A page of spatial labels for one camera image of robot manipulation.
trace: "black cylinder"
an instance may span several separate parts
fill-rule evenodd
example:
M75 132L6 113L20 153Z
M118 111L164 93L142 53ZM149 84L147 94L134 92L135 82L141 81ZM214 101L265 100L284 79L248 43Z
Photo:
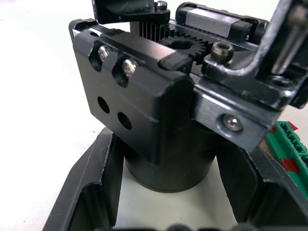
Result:
M125 155L126 165L144 187L164 193L175 193L197 185L208 173L221 137L193 123L169 136L168 152L157 165L135 152Z

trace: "black mechanical assembly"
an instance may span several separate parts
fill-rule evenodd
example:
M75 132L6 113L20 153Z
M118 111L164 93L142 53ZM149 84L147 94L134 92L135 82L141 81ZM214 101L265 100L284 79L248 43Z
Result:
M308 2L280 0L270 23L192 2L175 20L165 1L92 4L95 20L69 32L90 111L107 128L73 166L44 231L115 226L124 161L141 185L172 193L202 181L215 156L246 222L233 231L307 230L307 198L258 145L286 105L308 101ZM103 26L120 22L130 33Z

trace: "screw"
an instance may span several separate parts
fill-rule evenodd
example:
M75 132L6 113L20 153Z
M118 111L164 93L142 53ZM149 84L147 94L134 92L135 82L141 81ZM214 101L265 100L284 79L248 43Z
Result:
M211 57L218 63L225 64L231 60L234 54L234 48L226 42L215 42L212 46Z
M166 11L168 3L166 1L156 1L154 4L155 11Z
M102 46L99 47L98 55L99 55L102 62L105 61L105 59L107 58L107 56L109 55L109 53L111 51L112 51L111 48L107 45L102 45Z
M222 119L223 123L231 131L241 131L243 130L243 125L240 120L230 114L225 114Z
M124 62L122 63L122 68L125 76L127 78L132 77L138 66L139 64L137 63L137 61L132 58L124 60Z

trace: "gear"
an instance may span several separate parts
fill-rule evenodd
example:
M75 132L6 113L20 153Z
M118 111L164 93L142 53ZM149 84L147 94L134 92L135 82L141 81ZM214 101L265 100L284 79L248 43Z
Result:
M191 35L180 34L175 32L174 36L168 36L158 41L159 44L177 50L182 54L186 54L197 62L197 65L202 64L203 58L207 55L208 42L203 42L202 39L191 37Z

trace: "white surface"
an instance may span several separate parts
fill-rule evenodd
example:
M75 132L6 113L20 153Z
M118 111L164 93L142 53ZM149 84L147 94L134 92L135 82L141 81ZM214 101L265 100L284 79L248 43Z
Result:
M277 3L195 2L264 19ZM181 1L168 3L174 18ZM68 33L69 22L90 17L90 0L0 2L0 231L41 230L69 170L103 128L89 112ZM307 111L288 108L282 116L306 145ZM172 223L235 224L216 162L198 186L174 194L145 189L124 169L117 226Z

